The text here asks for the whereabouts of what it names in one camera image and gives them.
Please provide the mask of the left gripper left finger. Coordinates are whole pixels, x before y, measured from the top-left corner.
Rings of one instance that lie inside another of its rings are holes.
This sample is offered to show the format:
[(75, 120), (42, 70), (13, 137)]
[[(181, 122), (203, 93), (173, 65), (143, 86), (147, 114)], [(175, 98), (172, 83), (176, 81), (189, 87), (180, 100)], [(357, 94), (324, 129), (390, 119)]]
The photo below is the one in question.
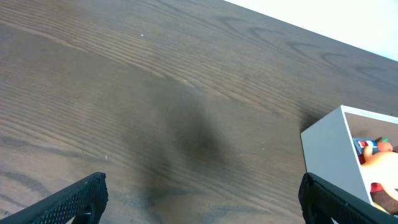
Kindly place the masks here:
[(2, 224), (98, 224), (106, 209), (106, 174), (95, 172), (1, 220)]

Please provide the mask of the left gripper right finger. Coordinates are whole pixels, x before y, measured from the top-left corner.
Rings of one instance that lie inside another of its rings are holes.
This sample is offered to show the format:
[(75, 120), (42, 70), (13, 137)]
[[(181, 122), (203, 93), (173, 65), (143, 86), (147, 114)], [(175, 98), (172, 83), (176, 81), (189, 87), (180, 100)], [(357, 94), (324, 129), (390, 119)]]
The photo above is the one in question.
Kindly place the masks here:
[(306, 224), (397, 224), (397, 218), (307, 172), (298, 199)]

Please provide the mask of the red toy fire truck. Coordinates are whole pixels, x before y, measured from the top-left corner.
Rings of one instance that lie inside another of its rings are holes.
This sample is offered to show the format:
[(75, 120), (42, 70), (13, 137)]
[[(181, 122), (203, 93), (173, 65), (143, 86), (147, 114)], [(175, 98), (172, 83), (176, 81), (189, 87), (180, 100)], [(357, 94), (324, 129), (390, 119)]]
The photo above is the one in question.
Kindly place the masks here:
[(378, 153), (379, 148), (377, 146), (377, 142), (374, 139), (370, 138), (353, 138), (353, 144), (354, 148), (356, 149), (356, 153), (358, 155), (359, 163), (363, 164), (365, 163), (365, 158), (363, 156), (364, 148), (368, 146), (369, 144), (373, 145), (373, 150), (372, 153)]

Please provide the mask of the yellow rubber duck toy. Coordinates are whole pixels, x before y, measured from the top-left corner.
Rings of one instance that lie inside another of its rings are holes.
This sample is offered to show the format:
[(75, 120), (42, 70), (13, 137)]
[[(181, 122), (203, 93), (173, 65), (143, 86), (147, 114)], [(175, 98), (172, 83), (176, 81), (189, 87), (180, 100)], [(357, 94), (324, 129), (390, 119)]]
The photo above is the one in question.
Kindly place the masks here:
[(373, 154), (372, 150), (371, 145), (364, 148), (365, 163), (360, 168), (366, 190), (370, 192), (371, 184), (378, 183), (388, 196), (397, 200), (397, 153), (385, 151)]

